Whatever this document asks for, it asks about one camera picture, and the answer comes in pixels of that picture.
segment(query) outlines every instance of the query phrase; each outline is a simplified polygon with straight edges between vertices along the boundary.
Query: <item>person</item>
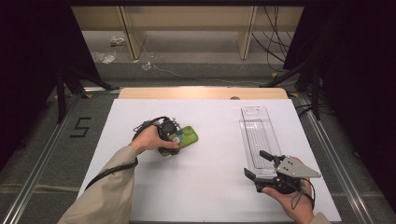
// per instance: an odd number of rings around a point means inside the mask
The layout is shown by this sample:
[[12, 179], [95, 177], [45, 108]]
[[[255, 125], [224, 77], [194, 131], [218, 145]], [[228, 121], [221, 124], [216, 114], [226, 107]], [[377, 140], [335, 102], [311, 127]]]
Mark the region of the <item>person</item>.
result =
[[[118, 150], [99, 174], [114, 167], [134, 164], [137, 155], [158, 147], [178, 148], [177, 143], [163, 141], [154, 125], [144, 129], [128, 146]], [[66, 210], [58, 224], [66, 223], [128, 223], [132, 211], [134, 167], [105, 175], [90, 185]], [[264, 193], [283, 206], [286, 214], [297, 223], [329, 223], [323, 214], [313, 215], [312, 205], [304, 197], [296, 209], [290, 207], [292, 195], [284, 195], [275, 189], [264, 188]]]

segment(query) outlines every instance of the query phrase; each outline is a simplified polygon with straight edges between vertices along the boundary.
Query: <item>hand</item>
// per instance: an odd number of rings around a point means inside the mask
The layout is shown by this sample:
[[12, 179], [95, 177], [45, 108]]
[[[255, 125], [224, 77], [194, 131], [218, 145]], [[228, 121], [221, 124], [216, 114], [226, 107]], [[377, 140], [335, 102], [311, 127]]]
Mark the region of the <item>hand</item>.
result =
[[136, 149], [139, 153], [159, 147], [178, 148], [177, 143], [163, 141], [158, 135], [157, 127], [154, 125], [148, 126], [129, 145]]
[[[306, 180], [303, 180], [303, 182], [306, 188], [306, 193], [312, 197], [312, 189], [310, 184]], [[282, 205], [283, 210], [285, 210], [285, 213], [296, 223], [298, 224], [309, 223], [314, 218], [314, 212], [312, 211], [313, 210], [312, 203], [304, 195], [301, 195], [301, 199], [298, 202], [297, 207], [295, 207], [294, 210], [291, 208], [291, 200], [294, 197], [297, 197], [293, 201], [294, 203], [297, 202], [298, 197], [300, 197], [299, 192], [294, 191], [291, 194], [281, 194], [276, 189], [272, 189], [272, 188], [264, 188], [262, 189], [262, 192], [268, 194], [269, 196], [277, 200]]]

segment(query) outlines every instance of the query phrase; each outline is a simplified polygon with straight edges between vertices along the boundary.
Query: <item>person's left hand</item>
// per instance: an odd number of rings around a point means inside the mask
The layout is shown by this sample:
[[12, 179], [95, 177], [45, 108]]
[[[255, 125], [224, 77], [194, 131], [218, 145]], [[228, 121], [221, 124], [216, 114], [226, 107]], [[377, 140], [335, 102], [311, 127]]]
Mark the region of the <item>person's left hand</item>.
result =
[[163, 141], [158, 135], [157, 127], [154, 125], [148, 126], [129, 145], [139, 153], [159, 147], [178, 148], [177, 143]]

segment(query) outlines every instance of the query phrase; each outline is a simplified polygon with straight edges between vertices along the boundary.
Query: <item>black strap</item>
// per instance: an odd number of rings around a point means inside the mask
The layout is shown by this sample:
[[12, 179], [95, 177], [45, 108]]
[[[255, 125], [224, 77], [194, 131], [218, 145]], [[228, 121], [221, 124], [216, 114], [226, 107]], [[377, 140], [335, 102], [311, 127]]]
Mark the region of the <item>black strap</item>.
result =
[[137, 164], [138, 164], [138, 161], [137, 161], [137, 158], [136, 158], [133, 163], [129, 163], [129, 164], [125, 164], [125, 165], [119, 165], [119, 166], [110, 168], [108, 170], [105, 170], [101, 174], [97, 175], [93, 180], [91, 180], [91, 182], [87, 185], [87, 188], [85, 188], [85, 190], [87, 190], [92, 184], [94, 184], [96, 181], [102, 179], [103, 177], [105, 177], [107, 175], [114, 174], [114, 173], [116, 173], [118, 171], [134, 168], [134, 167], [136, 167]]

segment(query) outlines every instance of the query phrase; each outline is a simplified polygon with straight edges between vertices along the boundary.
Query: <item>green object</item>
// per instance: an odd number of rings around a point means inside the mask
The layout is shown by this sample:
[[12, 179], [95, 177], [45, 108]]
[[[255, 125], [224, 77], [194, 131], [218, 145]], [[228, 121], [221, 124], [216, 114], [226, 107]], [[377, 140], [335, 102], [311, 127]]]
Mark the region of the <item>green object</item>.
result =
[[[172, 140], [178, 144], [178, 149], [182, 149], [198, 141], [198, 134], [191, 126], [186, 126], [176, 133], [169, 136], [169, 140]], [[171, 155], [169, 150], [161, 152], [164, 157]]]

